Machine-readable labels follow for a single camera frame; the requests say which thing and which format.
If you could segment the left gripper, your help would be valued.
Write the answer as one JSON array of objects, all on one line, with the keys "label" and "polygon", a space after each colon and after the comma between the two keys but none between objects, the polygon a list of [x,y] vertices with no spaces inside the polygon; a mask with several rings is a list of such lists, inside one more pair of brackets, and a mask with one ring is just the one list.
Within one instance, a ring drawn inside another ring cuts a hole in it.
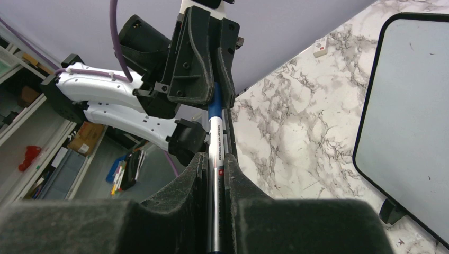
[{"label": "left gripper", "polygon": [[146,114],[172,119],[181,105],[207,109],[215,82],[222,93],[222,107],[235,103],[232,63],[238,48],[240,25],[210,21],[210,12],[189,7],[176,24],[168,57],[152,74],[145,74],[143,88],[134,91]]}]

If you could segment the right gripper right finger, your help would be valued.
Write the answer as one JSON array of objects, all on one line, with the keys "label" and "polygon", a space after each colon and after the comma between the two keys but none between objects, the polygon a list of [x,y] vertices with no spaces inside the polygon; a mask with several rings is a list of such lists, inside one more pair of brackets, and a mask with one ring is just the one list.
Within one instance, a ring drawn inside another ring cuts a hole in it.
[{"label": "right gripper right finger", "polygon": [[273,199],[225,156],[231,253],[392,253],[377,214],[356,199]]}]

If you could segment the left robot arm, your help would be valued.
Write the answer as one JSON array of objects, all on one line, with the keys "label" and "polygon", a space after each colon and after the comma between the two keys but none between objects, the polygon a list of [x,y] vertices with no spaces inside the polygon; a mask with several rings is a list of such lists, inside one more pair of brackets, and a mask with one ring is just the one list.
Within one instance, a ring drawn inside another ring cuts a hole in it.
[{"label": "left robot arm", "polygon": [[112,1],[111,33],[122,71],[93,68],[72,54],[40,88],[67,120],[136,135],[183,165],[205,151],[217,168],[225,155],[222,112],[233,107],[236,97],[232,62],[243,44],[225,4],[182,1],[167,38],[137,15],[118,30],[117,2]]}]

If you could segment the black framed small whiteboard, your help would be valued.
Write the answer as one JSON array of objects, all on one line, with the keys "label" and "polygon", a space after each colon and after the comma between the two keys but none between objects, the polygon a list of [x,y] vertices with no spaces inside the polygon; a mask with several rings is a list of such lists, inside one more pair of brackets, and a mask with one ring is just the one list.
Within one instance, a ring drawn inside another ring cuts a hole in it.
[{"label": "black framed small whiteboard", "polygon": [[402,12],[381,27],[355,169],[448,246],[448,15]]}]

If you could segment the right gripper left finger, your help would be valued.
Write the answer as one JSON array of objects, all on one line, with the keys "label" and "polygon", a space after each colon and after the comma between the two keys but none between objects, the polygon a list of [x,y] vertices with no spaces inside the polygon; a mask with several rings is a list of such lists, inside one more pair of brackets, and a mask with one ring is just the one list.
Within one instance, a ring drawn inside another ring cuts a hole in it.
[{"label": "right gripper left finger", "polygon": [[20,201],[1,209],[1,253],[205,253],[204,178],[197,153],[142,202]]}]

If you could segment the whiteboard marker pen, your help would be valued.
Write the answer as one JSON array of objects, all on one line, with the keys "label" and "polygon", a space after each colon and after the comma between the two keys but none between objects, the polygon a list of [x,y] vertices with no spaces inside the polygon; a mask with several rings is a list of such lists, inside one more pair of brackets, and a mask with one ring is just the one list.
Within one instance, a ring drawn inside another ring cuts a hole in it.
[{"label": "whiteboard marker pen", "polygon": [[208,104],[208,202],[206,253],[225,253],[225,194],[224,150],[222,121],[222,92],[214,83],[212,101]]}]

